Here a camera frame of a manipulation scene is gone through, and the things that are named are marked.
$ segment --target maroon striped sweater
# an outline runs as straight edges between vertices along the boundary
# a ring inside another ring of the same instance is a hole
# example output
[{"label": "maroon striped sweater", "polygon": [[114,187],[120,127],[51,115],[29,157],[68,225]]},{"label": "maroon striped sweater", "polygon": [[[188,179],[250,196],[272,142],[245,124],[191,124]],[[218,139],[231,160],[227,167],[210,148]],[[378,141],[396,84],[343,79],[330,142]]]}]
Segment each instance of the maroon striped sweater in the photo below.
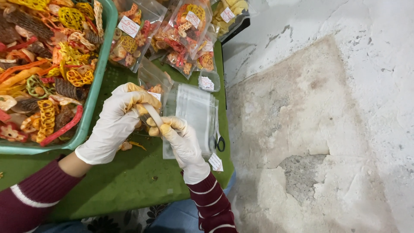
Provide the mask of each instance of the maroon striped sweater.
[{"label": "maroon striped sweater", "polygon": [[[82,178],[72,177],[53,160],[38,172],[0,192],[0,233],[33,232]],[[199,211],[199,228],[209,233],[236,233],[234,215],[212,173],[188,185]]]}]

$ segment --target white floor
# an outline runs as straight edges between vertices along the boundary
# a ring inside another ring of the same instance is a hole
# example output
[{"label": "white floor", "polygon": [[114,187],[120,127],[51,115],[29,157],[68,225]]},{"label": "white floor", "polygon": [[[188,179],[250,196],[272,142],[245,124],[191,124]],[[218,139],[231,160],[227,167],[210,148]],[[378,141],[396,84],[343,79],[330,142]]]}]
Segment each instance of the white floor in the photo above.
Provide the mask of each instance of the white floor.
[{"label": "white floor", "polygon": [[257,9],[223,47],[239,231],[412,233],[414,1]]}]

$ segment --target white glove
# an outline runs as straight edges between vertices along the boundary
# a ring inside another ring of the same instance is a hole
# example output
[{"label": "white glove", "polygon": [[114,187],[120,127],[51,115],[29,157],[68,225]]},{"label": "white glove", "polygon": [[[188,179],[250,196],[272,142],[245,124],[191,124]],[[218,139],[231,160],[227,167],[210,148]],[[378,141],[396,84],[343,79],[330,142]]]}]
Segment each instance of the white glove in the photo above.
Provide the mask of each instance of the white glove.
[{"label": "white glove", "polygon": [[160,101],[133,83],[117,87],[103,103],[100,119],[96,122],[92,135],[75,149],[78,158],[93,165],[112,161],[119,145],[140,121],[143,107],[137,103],[145,102],[155,109],[161,106]]},{"label": "white glove", "polygon": [[[175,116],[163,116],[161,119],[164,122],[160,128],[161,134],[170,142],[178,165],[184,170],[184,182],[197,184],[203,181],[210,174],[210,166],[201,156],[194,128],[187,125],[186,120]],[[159,135],[152,118],[147,120],[147,124],[151,126],[151,136]]]}]

